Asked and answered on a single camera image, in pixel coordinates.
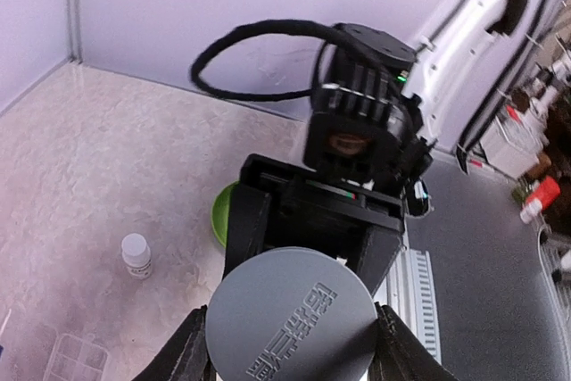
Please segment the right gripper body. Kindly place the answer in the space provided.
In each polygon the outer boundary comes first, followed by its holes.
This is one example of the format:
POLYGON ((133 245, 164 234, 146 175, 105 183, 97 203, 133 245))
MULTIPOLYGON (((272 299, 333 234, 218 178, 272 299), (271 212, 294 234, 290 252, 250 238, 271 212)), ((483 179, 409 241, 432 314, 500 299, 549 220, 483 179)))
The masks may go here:
POLYGON ((330 184, 304 168, 251 154, 239 183, 262 192, 269 207, 262 212, 262 248, 299 246, 330 256, 346 256, 370 227, 400 236, 405 217, 431 209, 426 185, 419 180, 401 196, 385 195, 349 184, 330 184))

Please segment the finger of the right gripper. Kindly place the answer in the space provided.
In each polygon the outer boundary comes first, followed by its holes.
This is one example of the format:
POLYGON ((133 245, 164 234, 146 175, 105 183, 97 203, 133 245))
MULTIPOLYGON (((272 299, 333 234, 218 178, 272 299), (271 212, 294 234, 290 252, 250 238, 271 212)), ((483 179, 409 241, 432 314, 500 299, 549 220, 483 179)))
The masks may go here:
POLYGON ((271 195, 237 184, 230 196, 224 273, 263 251, 271 195))
POLYGON ((367 227, 358 248, 354 273, 374 296, 401 251, 401 232, 367 227))

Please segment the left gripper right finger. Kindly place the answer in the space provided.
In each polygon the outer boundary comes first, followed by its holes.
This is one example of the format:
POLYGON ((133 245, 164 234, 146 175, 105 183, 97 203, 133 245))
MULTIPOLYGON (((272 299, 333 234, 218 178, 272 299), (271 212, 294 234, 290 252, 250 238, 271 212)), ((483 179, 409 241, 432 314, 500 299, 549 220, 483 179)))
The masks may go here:
POLYGON ((390 306, 378 302, 375 306, 377 345, 368 368, 368 380, 457 381, 428 352, 390 306))

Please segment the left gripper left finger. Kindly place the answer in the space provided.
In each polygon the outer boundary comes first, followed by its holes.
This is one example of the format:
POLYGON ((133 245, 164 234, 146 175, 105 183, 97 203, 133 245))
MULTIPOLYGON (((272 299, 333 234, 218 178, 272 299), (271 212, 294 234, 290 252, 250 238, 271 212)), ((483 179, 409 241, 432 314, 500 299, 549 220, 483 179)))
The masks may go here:
POLYGON ((193 309, 172 337, 142 370, 143 381, 209 380, 205 340, 207 306, 193 309))

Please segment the grey bottle cap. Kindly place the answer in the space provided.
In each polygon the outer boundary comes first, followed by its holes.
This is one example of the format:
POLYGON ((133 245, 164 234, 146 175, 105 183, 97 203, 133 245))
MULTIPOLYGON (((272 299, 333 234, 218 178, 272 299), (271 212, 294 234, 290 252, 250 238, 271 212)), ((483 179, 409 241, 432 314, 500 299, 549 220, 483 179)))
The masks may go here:
POLYGON ((223 380, 361 380, 375 354, 377 312, 339 261, 286 247, 224 277, 208 305, 205 338, 223 380))

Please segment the clear plastic pill organizer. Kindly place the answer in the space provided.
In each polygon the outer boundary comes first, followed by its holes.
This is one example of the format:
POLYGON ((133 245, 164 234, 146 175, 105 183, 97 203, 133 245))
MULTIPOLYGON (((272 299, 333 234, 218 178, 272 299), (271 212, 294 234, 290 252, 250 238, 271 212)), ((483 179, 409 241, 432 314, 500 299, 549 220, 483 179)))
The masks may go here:
POLYGON ((101 381, 109 353, 101 345, 72 334, 57 337, 43 376, 44 381, 101 381))

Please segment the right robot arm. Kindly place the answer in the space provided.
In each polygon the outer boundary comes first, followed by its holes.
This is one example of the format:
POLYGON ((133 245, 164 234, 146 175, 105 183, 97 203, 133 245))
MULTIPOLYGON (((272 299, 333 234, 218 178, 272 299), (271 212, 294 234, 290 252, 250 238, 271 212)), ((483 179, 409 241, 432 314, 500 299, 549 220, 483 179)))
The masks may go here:
POLYGON ((445 117, 470 72, 519 24, 528 0, 443 0, 411 44, 354 23, 265 20, 233 29, 194 60, 190 80, 218 99, 306 98, 302 165, 251 154, 229 199, 226 272, 281 247, 344 259, 366 288, 381 286, 403 246, 406 199, 432 163, 445 117), (314 37, 326 58, 310 86, 280 94, 219 89, 202 76, 223 51, 264 35, 314 37))

